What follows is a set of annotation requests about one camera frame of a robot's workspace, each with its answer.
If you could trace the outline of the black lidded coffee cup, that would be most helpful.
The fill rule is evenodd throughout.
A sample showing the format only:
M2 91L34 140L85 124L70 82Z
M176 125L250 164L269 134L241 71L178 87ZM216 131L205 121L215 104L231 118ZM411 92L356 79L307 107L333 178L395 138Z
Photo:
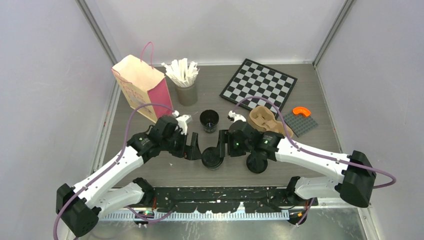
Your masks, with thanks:
M206 148L201 156L202 164L210 170L216 170L223 161L224 157L220 156L220 151L217 147Z

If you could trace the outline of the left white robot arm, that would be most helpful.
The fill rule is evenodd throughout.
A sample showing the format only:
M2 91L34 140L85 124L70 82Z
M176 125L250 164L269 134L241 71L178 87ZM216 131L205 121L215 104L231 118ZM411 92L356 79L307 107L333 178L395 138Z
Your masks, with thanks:
M200 159L196 133L191 144L186 144L191 120L191 115L177 116L175 112L162 116L146 131L126 136L122 149L99 170L73 186L61 185L56 191L54 226L62 221L79 238L88 234L100 219L120 208L133 204L148 207L153 202L154 189L142 177L117 190L110 189L161 152L181 159Z

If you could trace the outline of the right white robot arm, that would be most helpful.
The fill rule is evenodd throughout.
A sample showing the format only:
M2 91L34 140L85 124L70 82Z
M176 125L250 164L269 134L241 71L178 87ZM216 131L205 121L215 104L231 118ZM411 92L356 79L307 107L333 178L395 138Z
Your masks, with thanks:
M246 155L248 169L256 174L265 171L268 161L290 163L322 174L313 178L292 177L285 190L285 198L291 205L313 198L335 197L359 208L370 205L376 173L360 151L344 154L318 149L277 132L260 132L237 120L229 129L219 131L213 153L220 161L225 156Z

